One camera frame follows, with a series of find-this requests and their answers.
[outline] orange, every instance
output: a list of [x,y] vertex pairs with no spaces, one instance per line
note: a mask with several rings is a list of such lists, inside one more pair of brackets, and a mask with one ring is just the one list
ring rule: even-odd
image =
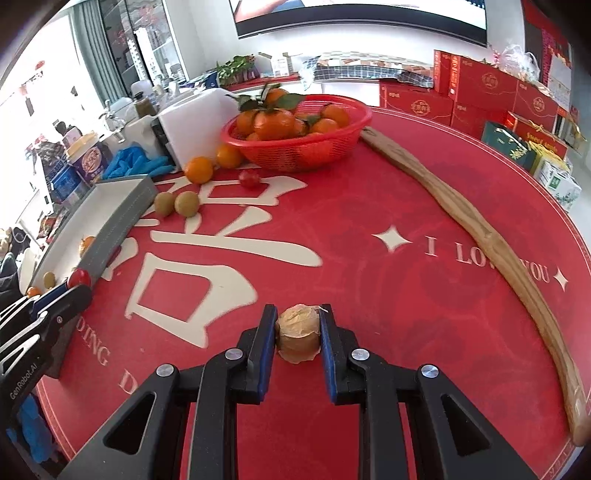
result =
[[278,98],[284,96],[286,93],[288,92],[283,88],[272,88],[267,93],[267,97],[265,97],[265,105],[273,105],[273,103],[275,103]]
[[308,133],[308,124],[306,122],[300,120],[299,118],[296,118],[294,120],[293,136],[294,137],[303,137],[306,135],[306,133]]
[[328,134],[331,132],[336,132],[339,129],[339,124],[330,118],[321,118],[318,120],[312,128],[310,128],[311,133],[315,134]]
[[254,132],[253,124],[258,112],[259,110],[247,110],[246,112],[240,113],[236,117],[236,133],[247,137]]
[[27,297],[31,298],[35,295],[41,295],[41,290],[37,287],[29,287],[27,290]]
[[291,137],[295,120],[287,110],[260,112],[255,118],[255,133],[261,140],[283,140]]
[[191,183],[207,183],[213,177],[213,164],[207,157],[195,157],[189,160],[183,171]]
[[221,168],[237,168],[242,160],[240,150],[232,145],[223,143],[216,150],[216,161]]
[[93,236],[87,236],[85,239],[80,241],[80,245],[78,245],[78,254],[80,255],[80,258],[82,258],[88,247],[90,247],[90,245],[94,241],[94,239],[95,237]]
[[328,103],[325,105],[320,111],[320,116],[322,118],[330,118],[331,120],[334,120],[339,124],[340,128],[346,127],[350,122],[347,110],[334,103]]

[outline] white box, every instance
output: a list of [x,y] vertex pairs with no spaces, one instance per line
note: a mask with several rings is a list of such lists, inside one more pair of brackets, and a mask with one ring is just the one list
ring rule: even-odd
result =
[[281,55],[273,55],[271,58],[271,68],[275,77],[288,77],[293,73],[291,57],[287,52]]
[[566,212],[570,211],[581,194],[581,187],[568,172],[555,167],[548,161],[543,162],[537,177],[538,182]]

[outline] green leaf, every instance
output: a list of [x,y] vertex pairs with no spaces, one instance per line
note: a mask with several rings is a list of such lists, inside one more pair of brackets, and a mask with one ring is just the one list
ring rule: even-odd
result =
[[262,92],[261,92],[261,100],[263,102],[265,101],[265,98],[267,98],[267,93],[269,93],[269,90],[271,90],[270,83],[266,82],[263,85]]
[[306,99],[305,95],[301,95],[299,93],[286,93],[285,95],[280,96],[275,103],[273,103],[273,107],[275,108],[284,108],[286,110],[293,110],[298,106],[300,102]]
[[322,117],[320,115],[308,115],[308,118],[306,118],[306,123],[308,124],[308,127],[311,127],[321,118]]
[[248,101],[240,104],[239,110],[241,112],[247,112],[249,110],[254,110],[255,108],[259,107],[259,102],[257,100],[249,99]]

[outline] bottle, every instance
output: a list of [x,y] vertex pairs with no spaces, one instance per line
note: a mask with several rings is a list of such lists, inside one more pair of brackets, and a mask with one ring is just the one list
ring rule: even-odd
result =
[[150,100],[144,98],[143,92],[138,92],[134,95],[134,98],[135,110],[138,112],[138,117],[142,118],[146,115],[156,116],[156,110],[152,106],[152,103],[150,103]]

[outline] wooden stick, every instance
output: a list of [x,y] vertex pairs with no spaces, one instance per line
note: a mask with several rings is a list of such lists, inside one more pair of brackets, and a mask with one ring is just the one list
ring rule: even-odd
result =
[[530,313],[558,372],[564,397],[564,409],[570,433],[576,446],[583,446],[591,437],[591,419],[585,410],[586,399],[579,370],[564,343],[556,318],[537,285],[509,244],[460,193],[431,173],[411,153],[392,139],[371,127],[361,138],[380,152],[394,166],[417,180],[443,208],[476,241],[480,249],[505,277],[521,303]]

